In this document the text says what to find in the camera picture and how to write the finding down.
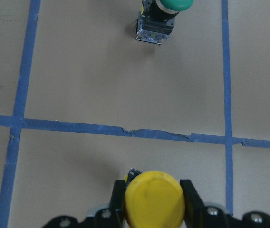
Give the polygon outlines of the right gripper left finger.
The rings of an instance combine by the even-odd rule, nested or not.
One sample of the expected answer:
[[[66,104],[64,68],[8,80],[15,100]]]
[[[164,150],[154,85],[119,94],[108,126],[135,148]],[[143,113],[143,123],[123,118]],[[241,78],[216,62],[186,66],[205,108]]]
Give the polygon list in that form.
[[[108,204],[92,208],[83,221],[62,215],[51,219],[44,228],[121,228],[124,221],[125,181],[114,182]]]

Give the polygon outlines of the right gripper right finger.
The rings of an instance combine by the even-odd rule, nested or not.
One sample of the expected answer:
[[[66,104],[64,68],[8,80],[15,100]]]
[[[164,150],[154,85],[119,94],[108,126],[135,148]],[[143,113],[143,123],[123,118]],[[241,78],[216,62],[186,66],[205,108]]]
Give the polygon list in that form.
[[[205,204],[190,180],[180,180],[185,199],[184,221],[188,228],[270,228],[270,215],[247,212],[242,219],[217,204]]]

